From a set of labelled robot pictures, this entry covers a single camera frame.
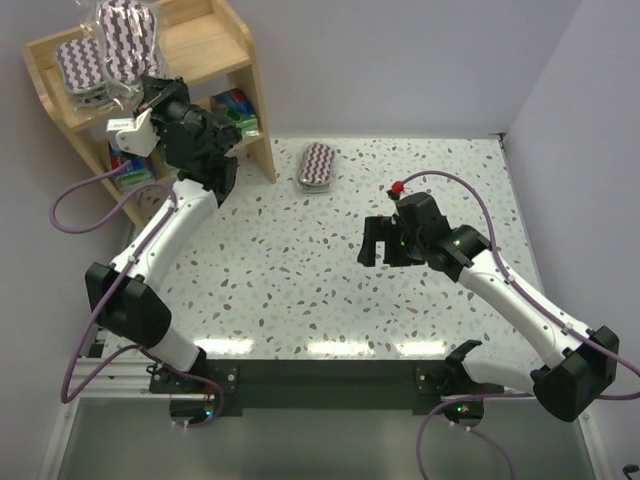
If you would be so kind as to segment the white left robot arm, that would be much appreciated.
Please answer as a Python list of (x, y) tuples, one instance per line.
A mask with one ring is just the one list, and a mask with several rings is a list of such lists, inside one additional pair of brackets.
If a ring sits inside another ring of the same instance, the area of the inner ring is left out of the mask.
[(98, 325), (194, 373), (206, 355), (173, 326), (160, 286), (189, 238), (231, 193), (238, 161), (228, 153), (242, 135), (224, 115), (192, 103), (181, 78), (144, 75), (141, 86), (134, 137), (159, 148), (177, 179), (140, 235), (108, 265), (91, 265), (85, 283)]

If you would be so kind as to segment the aluminium frame rail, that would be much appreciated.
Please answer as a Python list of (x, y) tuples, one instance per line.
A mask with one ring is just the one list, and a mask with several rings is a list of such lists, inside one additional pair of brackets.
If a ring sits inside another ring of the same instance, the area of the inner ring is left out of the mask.
[(124, 399), (150, 394), (152, 362), (138, 345), (129, 344), (105, 358), (74, 356), (63, 376), (60, 399), (68, 404), (80, 399)]

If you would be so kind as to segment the purple wavy sponge pack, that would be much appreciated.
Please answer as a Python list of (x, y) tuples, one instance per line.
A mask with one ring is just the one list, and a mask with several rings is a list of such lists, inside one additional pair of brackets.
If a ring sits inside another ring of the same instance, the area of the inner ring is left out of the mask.
[(322, 142), (313, 142), (303, 151), (297, 173), (299, 187), (306, 193), (322, 193), (330, 188), (336, 150)]
[(156, 1), (79, 1), (80, 26), (96, 40), (109, 98), (130, 109), (143, 97), (143, 79), (168, 77)]
[(76, 109), (106, 109), (116, 104), (102, 70), (100, 43), (90, 37), (62, 43), (55, 61), (64, 90)]

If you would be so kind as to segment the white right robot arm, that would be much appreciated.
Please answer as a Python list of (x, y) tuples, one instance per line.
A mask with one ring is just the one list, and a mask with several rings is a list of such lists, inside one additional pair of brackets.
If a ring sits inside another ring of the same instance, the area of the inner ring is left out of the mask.
[(554, 417), (572, 422), (615, 380), (619, 337), (608, 327), (593, 329), (557, 305), (503, 263), (489, 239), (469, 225), (451, 227), (436, 200), (425, 192), (395, 202), (391, 216), (364, 223), (358, 261), (376, 263), (384, 246), (390, 267), (426, 265), (488, 303), (531, 345), (529, 366), (475, 353), (467, 341), (447, 358), (471, 381), (533, 395)]

